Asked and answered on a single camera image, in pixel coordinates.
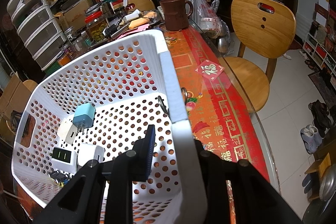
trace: orange tablecloth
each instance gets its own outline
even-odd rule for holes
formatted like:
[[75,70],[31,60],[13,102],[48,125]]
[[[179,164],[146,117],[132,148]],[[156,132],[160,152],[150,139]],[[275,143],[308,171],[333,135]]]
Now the orange tablecloth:
[[191,26],[164,32],[181,87],[188,91],[187,110],[195,137],[223,160],[247,159],[269,180],[261,147],[245,103],[223,71],[210,81],[195,72],[204,60],[219,64]]

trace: doormat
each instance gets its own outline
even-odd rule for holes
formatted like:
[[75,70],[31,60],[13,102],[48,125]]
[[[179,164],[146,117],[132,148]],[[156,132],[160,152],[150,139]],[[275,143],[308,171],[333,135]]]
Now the doormat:
[[327,107],[331,109],[332,106],[336,105],[336,94],[333,89],[330,90],[326,87],[326,84],[322,79],[322,77],[319,75],[319,73],[320,73],[319,71],[313,72],[308,76],[316,86],[317,90],[320,92]]

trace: blue charger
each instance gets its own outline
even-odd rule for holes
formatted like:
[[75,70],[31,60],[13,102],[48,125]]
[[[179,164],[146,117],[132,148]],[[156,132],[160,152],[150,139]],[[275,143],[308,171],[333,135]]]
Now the blue charger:
[[77,127],[77,132],[84,133],[85,128],[93,126],[96,109],[90,103],[80,105],[75,111],[72,123]]

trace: red paper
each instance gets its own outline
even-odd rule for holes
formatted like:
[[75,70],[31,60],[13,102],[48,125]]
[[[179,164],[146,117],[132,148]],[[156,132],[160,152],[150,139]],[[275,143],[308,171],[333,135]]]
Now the red paper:
[[224,68],[222,66],[209,60],[205,60],[197,67],[195,71],[201,74],[203,77],[214,81],[223,70]]

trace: tile floor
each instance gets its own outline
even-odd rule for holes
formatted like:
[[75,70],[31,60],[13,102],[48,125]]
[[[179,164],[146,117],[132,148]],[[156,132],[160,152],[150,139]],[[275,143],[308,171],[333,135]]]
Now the tile floor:
[[[236,56],[240,42],[234,33],[232,37],[235,52],[231,55]],[[323,99],[308,77],[313,71],[305,64],[299,50],[289,50],[287,54],[292,60],[278,59],[268,101],[258,116],[273,152],[281,194],[302,218],[309,205],[302,180],[314,157],[306,152],[300,130],[313,120],[308,104],[318,99],[323,102]],[[244,58],[266,70],[268,60],[250,49],[246,48]]]

